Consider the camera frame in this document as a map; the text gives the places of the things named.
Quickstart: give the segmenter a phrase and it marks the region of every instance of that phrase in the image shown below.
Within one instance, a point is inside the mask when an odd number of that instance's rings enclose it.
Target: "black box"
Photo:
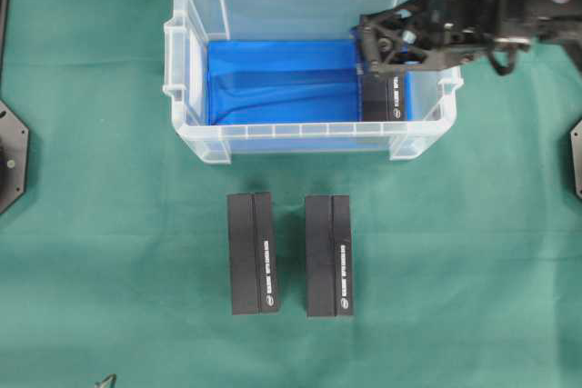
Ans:
[[[360,76],[362,122],[405,121],[408,80],[404,73]]]
[[[349,196],[306,197],[307,316],[354,314]]]
[[[279,310],[271,194],[228,196],[233,315]]]

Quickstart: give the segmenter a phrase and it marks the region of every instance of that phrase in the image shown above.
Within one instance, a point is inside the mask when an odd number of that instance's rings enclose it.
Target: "green cloth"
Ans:
[[[579,387],[582,81],[537,46],[463,67],[424,155],[235,156],[170,123],[172,0],[11,0],[1,96],[30,126],[0,217],[0,386]],[[226,195],[274,199],[279,314],[230,314]],[[307,320],[304,197],[350,194],[356,317]]]

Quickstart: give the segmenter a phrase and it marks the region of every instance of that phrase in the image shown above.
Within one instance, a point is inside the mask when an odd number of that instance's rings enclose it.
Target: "table surface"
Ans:
[[[172,0],[11,0],[2,98],[31,128],[0,218],[0,386],[578,387],[582,81],[536,46],[463,67],[419,159],[202,164],[163,82]],[[270,191],[283,305],[230,314],[226,195]],[[307,320],[304,197],[351,196],[356,317]]]

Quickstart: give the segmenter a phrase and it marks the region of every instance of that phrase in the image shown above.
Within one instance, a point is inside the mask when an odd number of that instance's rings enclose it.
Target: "blue plastic sheet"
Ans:
[[[359,120],[353,40],[208,45],[208,124]]]

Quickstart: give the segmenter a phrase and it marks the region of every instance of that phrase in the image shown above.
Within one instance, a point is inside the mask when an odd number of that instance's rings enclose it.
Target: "plastic storage bin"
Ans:
[[[232,154],[387,150],[421,155],[455,122],[458,68],[415,75],[415,120],[374,123],[205,125],[206,45],[211,40],[325,40],[350,37],[360,14],[404,0],[174,0],[165,26],[164,93],[172,124],[208,164]]]

